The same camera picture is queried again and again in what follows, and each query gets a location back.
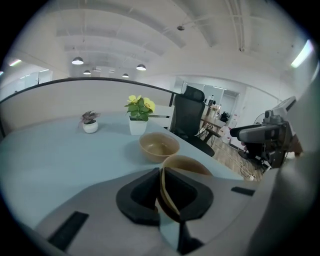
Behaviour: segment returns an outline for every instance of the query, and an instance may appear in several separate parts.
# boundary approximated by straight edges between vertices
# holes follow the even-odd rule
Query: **white curved partition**
[[[110,78],[68,78],[36,85],[0,102],[5,135],[30,125],[86,111],[126,113],[128,96],[142,95],[156,105],[169,106],[173,92],[151,85]]]

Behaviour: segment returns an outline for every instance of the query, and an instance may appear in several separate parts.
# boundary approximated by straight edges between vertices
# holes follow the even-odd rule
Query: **office chair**
[[[207,141],[215,132],[206,129],[208,134],[204,140],[196,136],[199,131],[201,116],[205,109],[204,99],[205,94],[203,91],[188,85],[184,94],[176,95],[174,99],[175,123],[171,132],[213,157],[215,152],[207,144]]]

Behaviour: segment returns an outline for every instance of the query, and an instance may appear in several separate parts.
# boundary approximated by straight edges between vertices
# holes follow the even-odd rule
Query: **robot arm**
[[[295,102],[296,97],[284,100],[273,109],[265,111],[262,124],[231,129],[231,136],[246,143],[249,151],[253,148],[256,150],[258,146],[260,150],[256,155],[268,161],[273,168],[280,167],[285,153],[292,147],[291,142],[295,135],[287,119],[287,113]]]

